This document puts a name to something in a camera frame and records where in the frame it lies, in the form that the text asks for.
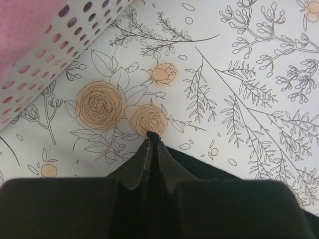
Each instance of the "orange flower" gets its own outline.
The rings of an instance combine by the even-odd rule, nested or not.
[[[161,135],[168,124],[162,110],[151,105],[129,106],[125,109],[125,116],[131,128],[144,138],[147,131]]]
[[[176,76],[176,69],[175,67],[170,63],[164,63],[164,64],[158,64],[153,70],[144,70],[149,73],[151,76],[147,81],[145,81],[143,84],[145,84],[148,81],[159,84],[168,84],[172,82],[175,79]]]
[[[77,95],[76,120],[95,130],[113,128],[124,116],[125,95],[115,86],[96,81],[85,86]]]
[[[52,164],[44,164],[41,168],[41,174],[45,178],[54,178],[58,174],[58,170]]]
[[[317,22],[319,19],[319,1],[314,0],[309,3],[304,4],[300,0],[297,0],[299,6],[303,9],[301,11],[305,11],[304,15],[304,29],[307,30],[307,21]]]
[[[316,22],[319,19],[319,2],[311,1],[307,6],[307,19],[311,22]]]

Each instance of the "floral pattern paper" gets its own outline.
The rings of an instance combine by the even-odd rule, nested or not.
[[[319,2],[135,0],[0,134],[0,184],[106,176],[148,130],[319,213]]]

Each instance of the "pink fabric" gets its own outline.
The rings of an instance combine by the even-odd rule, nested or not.
[[[66,0],[0,0],[0,81],[44,36]]]

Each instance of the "orange rose illustration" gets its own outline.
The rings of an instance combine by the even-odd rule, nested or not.
[[[175,79],[176,76],[176,69],[175,67],[170,63],[164,63],[157,65],[153,70],[144,70],[149,73],[151,76],[147,81],[145,81],[143,84],[145,84],[148,81],[152,81],[157,84],[169,84]]]
[[[124,93],[104,81],[85,86],[78,93],[76,102],[77,122],[95,130],[113,128],[124,116],[127,106]]]
[[[129,106],[125,109],[125,116],[131,128],[144,138],[147,137],[147,131],[161,135],[167,125],[167,119],[162,110],[151,105]]]

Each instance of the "white perforated panel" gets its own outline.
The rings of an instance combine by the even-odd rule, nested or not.
[[[132,0],[68,0],[41,42],[0,84],[0,130],[34,100]]]

